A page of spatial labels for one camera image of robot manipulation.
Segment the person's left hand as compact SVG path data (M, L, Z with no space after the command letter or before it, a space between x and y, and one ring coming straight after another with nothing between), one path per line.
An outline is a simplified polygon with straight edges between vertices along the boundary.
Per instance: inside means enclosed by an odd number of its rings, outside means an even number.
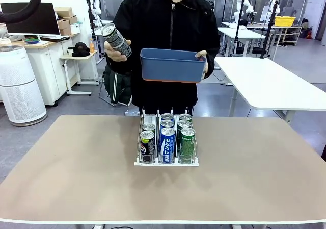
M206 74L208 73L208 61L207 61L207 51L202 50L200 52L197 52L195 55L196 58L200 58L200 60L204 59L205 60L205 66L203 69L203 74L201 79L203 80L206 76Z

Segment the person's right hand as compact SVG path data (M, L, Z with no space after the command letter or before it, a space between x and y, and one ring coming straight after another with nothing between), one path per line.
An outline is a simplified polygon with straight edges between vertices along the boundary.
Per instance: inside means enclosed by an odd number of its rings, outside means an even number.
M124 62L127 60L125 55L121 54L121 52L117 50L114 50L107 41L104 42L104 51L106 55L115 62Z

